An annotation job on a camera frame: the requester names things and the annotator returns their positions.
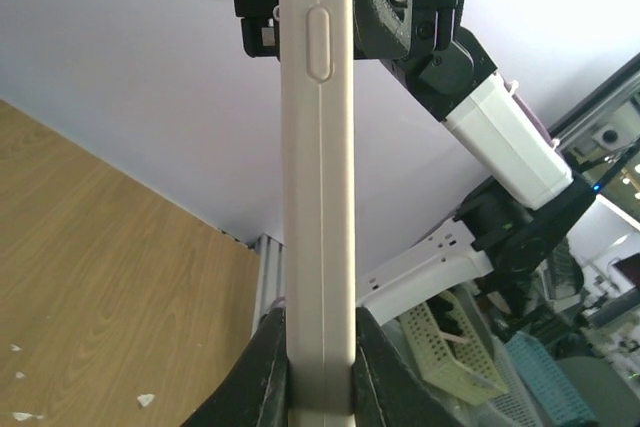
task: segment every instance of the oval button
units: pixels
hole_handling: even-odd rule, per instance
[[[307,14],[307,71],[319,82],[331,76],[331,16],[316,6]]]

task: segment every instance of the white backdrop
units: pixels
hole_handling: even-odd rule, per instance
[[[640,50],[638,0],[467,0],[547,124]],[[361,270],[411,245],[483,169],[378,64],[356,67]],[[279,79],[232,0],[0,0],[0,97],[243,241],[281,238]]]

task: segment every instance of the beige plastic strip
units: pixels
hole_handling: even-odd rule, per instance
[[[352,9],[352,0],[280,0],[294,426],[354,425]]]

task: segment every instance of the blue basket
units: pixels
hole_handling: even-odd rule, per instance
[[[518,332],[505,347],[518,374],[554,425],[596,420],[591,408],[537,339]]]

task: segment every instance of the plastic basket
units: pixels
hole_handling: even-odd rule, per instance
[[[473,414],[480,427],[542,427],[543,423],[529,391],[520,380],[502,342],[493,338],[494,362],[509,393],[476,407]]]
[[[554,425],[595,421],[596,416],[538,339],[518,332],[506,344],[516,370]]]
[[[458,299],[450,292],[440,296],[453,304],[449,315],[469,343],[456,344],[454,356],[426,302],[402,314],[400,324],[422,378],[471,405],[506,394],[507,386]]]

